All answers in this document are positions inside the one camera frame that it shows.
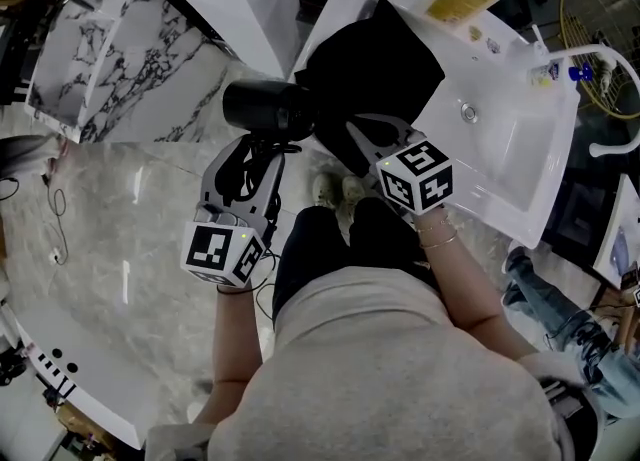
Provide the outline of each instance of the wire basket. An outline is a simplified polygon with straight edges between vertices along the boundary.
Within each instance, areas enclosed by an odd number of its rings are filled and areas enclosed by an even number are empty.
[[[636,71],[640,69],[640,5],[636,0],[560,0],[560,28],[565,48],[602,43],[622,54]],[[593,69],[593,80],[580,82],[594,104],[622,120],[640,116],[638,101],[632,106],[621,100],[635,93],[635,86],[620,65],[611,71],[596,54],[573,56],[573,61],[580,68],[588,63]],[[606,92],[604,78],[610,79]]]

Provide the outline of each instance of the marble floor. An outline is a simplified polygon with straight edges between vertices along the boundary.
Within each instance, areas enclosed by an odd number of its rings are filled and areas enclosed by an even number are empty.
[[[228,79],[242,75],[229,71]],[[57,299],[82,325],[139,363],[161,381],[159,423],[183,422],[200,390],[194,382],[211,376],[215,289],[179,267],[185,221],[193,218],[200,178],[213,158],[239,131],[228,126],[217,103],[211,117],[215,135],[201,144],[72,145],[54,176],[67,210],[62,225],[69,258],[50,261],[61,248],[56,219],[40,178],[21,179],[19,192],[0,203],[9,258],[10,304],[24,310],[42,296]],[[20,106],[6,107],[0,137],[47,133]],[[320,171],[344,173],[331,156],[306,148],[288,156],[280,194],[282,212],[273,242],[280,252],[296,214],[311,204],[310,186]],[[500,266],[508,239],[462,214],[452,213],[460,236],[499,288],[507,281]],[[598,283],[542,246],[533,254],[540,274],[579,306],[591,303]],[[259,267],[268,274],[271,262]],[[270,289],[260,302],[270,313]],[[270,321],[256,309],[261,341],[269,349]],[[524,316],[510,318],[539,348],[539,328]]]

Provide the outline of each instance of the person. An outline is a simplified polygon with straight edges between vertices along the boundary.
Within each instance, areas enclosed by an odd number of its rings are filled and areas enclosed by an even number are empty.
[[[573,459],[545,381],[579,386],[577,369],[509,325],[446,210],[414,230],[342,187],[349,245],[320,175],[282,251],[273,356],[252,294],[219,288],[213,391],[195,423],[149,432],[146,459]]]
[[[0,139],[0,182],[13,182],[15,194],[20,176],[42,175],[48,181],[55,172],[56,160],[63,157],[67,149],[67,140],[54,134]],[[5,194],[0,191],[0,197],[6,198]]]
[[[616,418],[640,415],[640,363],[615,345],[585,310],[533,268],[523,246],[512,242],[505,262],[512,278],[503,304],[539,321],[559,351],[574,351],[582,376],[602,408]]]

